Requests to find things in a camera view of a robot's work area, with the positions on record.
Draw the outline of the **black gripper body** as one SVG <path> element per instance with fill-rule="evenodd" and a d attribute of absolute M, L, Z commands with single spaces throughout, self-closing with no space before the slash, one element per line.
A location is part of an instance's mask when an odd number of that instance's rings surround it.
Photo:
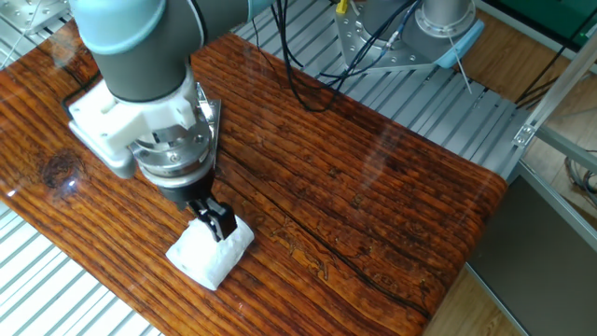
<path fill-rule="evenodd" d="M 215 170 L 209 172 L 198 181 L 184 187 L 159 187 L 161 194 L 176 204 L 186 205 L 191 201 L 204 201 L 213 196 L 212 188 L 215 182 Z"/>

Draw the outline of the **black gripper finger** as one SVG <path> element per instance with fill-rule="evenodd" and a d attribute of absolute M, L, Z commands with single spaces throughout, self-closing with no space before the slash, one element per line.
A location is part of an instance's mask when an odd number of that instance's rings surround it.
<path fill-rule="evenodd" d="M 216 242 L 226 240 L 236 229 L 232 207 L 210 196 L 188 203 L 196 218 L 205 224 Z"/>

